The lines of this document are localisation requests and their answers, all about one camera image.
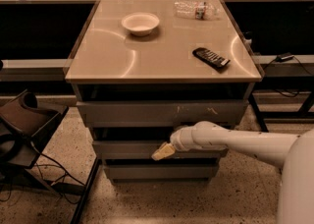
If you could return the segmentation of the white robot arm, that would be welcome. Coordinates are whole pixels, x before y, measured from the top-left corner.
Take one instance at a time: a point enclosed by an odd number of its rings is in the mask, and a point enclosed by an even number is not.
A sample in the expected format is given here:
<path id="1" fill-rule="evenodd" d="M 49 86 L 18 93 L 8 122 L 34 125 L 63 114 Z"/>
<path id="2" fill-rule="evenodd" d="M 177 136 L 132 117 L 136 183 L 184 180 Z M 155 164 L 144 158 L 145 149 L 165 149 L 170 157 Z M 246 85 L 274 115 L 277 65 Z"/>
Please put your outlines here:
<path id="1" fill-rule="evenodd" d="M 228 130 L 202 121 L 174 131 L 152 158 L 225 147 L 282 170 L 277 224 L 314 224 L 314 131 L 302 135 Z"/>

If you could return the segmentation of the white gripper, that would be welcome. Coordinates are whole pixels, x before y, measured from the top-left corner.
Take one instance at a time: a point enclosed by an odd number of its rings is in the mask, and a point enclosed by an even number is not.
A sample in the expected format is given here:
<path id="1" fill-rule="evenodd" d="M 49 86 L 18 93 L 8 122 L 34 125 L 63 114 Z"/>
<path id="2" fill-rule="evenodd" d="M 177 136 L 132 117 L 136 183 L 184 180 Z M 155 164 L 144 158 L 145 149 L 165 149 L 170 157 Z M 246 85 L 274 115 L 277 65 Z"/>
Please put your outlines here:
<path id="1" fill-rule="evenodd" d="M 152 159 L 158 161 L 173 155 L 176 151 L 190 151 L 197 149 L 197 145 L 192 137 L 192 130 L 192 126 L 176 129 L 170 136 L 170 143 L 162 143 L 151 155 Z"/>

